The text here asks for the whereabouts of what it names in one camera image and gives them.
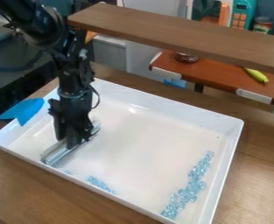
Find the white tray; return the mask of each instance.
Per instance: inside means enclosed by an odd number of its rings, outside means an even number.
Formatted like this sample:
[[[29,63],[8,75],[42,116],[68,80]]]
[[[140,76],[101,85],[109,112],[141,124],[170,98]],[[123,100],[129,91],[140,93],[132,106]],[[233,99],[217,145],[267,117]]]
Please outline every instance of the white tray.
[[[1,129],[0,148],[163,223],[211,223],[243,121],[104,80],[93,86],[102,103],[92,115],[100,118],[102,130],[57,167],[40,162],[56,143],[48,103],[24,127],[14,120]],[[58,98],[56,90],[45,97],[50,98]],[[176,220],[160,215],[206,151],[215,152],[203,179],[207,188]],[[116,195],[86,182],[90,175]]]

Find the blue object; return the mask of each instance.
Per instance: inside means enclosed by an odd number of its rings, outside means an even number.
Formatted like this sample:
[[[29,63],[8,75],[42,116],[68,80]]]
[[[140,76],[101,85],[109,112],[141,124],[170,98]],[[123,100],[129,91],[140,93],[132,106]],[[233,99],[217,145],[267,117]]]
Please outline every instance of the blue object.
[[[103,181],[99,180],[98,178],[95,178],[93,176],[88,176],[86,181],[91,184],[92,186],[97,186],[101,188],[103,191],[106,191],[108,193],[116,194],[114,190],[111,190]]]
[[[172,86],[172,87],[175,87],[175,88],[186,88],[186,81],[185,80],[178,80],[178,79],[170,79],[170,80],[167,80],[167,79],[163,79],[163,82],[166,84],[166,85],[169,85],[169,86]]]
[[[22,101],[0,115],[0,120],[17,118],[19,124],[24,126],[34,115],[36,115],[44,104],[42,98]]]
[[[248,30],[255,15],[256,4],[256,0],[235,0],[233,2],[231,26],[242,27],[240,24],[244,22],[243,29]]]
[[[160,213],[161,215],[175,220],[179,210],[185,209],[188,202],[195,202],[198,199],[198,193],[207,187],[207,184],[204,181],[200,181],[200,179],[208,171],[213,156],[214,153],[208,151],[206,156],[193,167],[187,175],[186,188],[179,189],[171,196],[165,209]]]

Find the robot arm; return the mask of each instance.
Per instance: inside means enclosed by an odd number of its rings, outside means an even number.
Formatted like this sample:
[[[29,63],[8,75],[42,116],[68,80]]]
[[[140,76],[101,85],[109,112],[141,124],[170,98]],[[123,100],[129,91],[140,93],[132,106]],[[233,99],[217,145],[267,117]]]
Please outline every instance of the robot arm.
[[[11,18],[28,44],[53,56],[60,79],[60,100],[49,101],[49,114],[59,141],[71,150],[94,135],[88,114],[92,109],[90,86],[94,73],[83,49],[86,31],[76,31],[53,8],[35,0],[0,0],[0,11]]]

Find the yellow object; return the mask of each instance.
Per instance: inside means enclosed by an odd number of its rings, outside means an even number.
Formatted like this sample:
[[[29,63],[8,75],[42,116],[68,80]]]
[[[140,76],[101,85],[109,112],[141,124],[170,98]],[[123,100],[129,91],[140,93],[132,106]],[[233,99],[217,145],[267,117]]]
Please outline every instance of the yellow object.
[[[244,68],[256,81],[260,81],[260,82],[268,82],[269,79],[268,77],[266,77],[264,74],[262,74],[261,72],[254,70],[254,69],[249,69],[249,68]]]

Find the blue beads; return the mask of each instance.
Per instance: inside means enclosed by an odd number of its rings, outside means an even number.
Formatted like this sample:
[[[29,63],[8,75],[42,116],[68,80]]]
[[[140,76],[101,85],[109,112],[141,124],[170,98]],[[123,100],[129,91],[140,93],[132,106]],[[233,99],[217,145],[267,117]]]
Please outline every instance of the blue beads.
[[[71,171],[64,171],[64,173],[69,174],[69,175],[72,175],[72,172],[71,172]]]
[[[97,187],[101,188],[103,191],[106,191],[106,192],[112,193],[112,194],[116,194],[116,192],[109,189],[108,186],[104,182],[100,181],[99,179],[97,179],[93,176],[87,177],[86,181],[93,186],[97,186]]]
[[[206,156],[197,165],[193,166],[192,170],[187,174],[188,182],[186,187],[171,195],[169,203],[160,213],[161,215],[175,220],[179,210],[185,209],[188,202],[195,202],[198,199],[198,193],[207,187],[207,183],[200,179],[209,170],[213,156],[214,152],[208,151]]]

